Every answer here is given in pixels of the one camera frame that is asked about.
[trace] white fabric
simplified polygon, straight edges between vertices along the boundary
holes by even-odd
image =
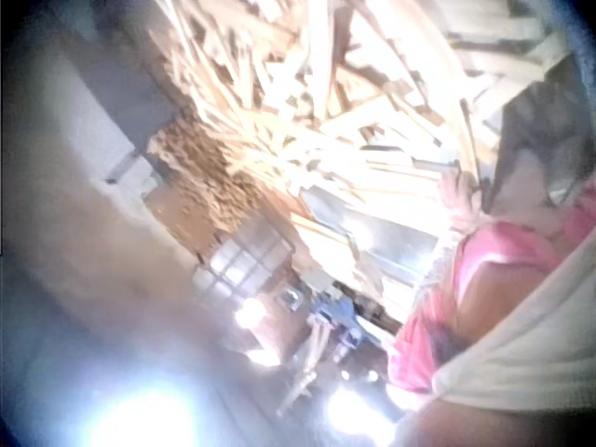
[[[435,395],[503,411],[596,405],[596,230],[477,344],[433,377]]]

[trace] light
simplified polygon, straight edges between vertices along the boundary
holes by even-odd
[[[330,422],[348,435],[366,435],[377,447],[387,447],[395,436],[395,427],[373,410],[358,394],[339,388],[327,406]]]
[[[88,447],[161,447],[198,444],[196,420],[182,400],[151,390],[108,409],[90,430]]]
[[[376,382],[379,380],[379,374],[377,371],[369,371],[368,375],[369,382]]]
[[[234,317],[238,326],[243,329],[252,329],[263,320],[265,315],[267,313],[264,310],[263,303],[254,298],[247,298]]]
[[[253,349],[246,353],[247,357],[254,363],[262,366],[273,367],[279,366],[278,354],[271,349]]]
[[[348,218],[344,219],[342,227],[352,234],[360,251],[368,251],[374,247],[373,233],[365,223]]]

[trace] pink top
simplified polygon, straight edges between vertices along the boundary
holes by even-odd
[[[563,232],[576,247],[596,226],[596,180],[586,184],[576,203],[563,210]],[[454,287],[461,299],[483,263],[534,266],[552,271],[558,259],[550,242],[539,234],[513,223],[494,223],[461,242],[454,266]],[[388,375],[395,386],[408,391],[429,391],[434,372],[440,367],[423,320],[443,323],[455,311],[453,300],[444,300],[436,288],[401,328],[389,353]]]

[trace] pile of wood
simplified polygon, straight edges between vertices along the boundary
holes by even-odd
[[[185,115],[160,130],[147,152],[174,171],[172,187],[189,206],[204,210],[215,228],[235,233],[257,207],[261,192],[248,174],[227,174],[218,145],[193,115]]]
[[[499,144],[486,120],[567,54],[560,33],[507,0],[156,2],[169,31],[151,38],[228,176],[294,196],[317,185],[431,234],[447,224],[439,174],[416,159],[452,155],[478,178]],[[399,150],[359,149],[375,143]]]

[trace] person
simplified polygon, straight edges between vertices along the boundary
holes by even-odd
[[[596,179],[572,206],[555,207],[531,158],[500,194],[508,208],[497,200],[492,216],[481,212],[466,172],[443,176],[440,197],[452,216],[449,243],[439,246],[442,256],[388,353],[387,392],[408,410],[428,405],[435,372],[495,328],[596,226]]]

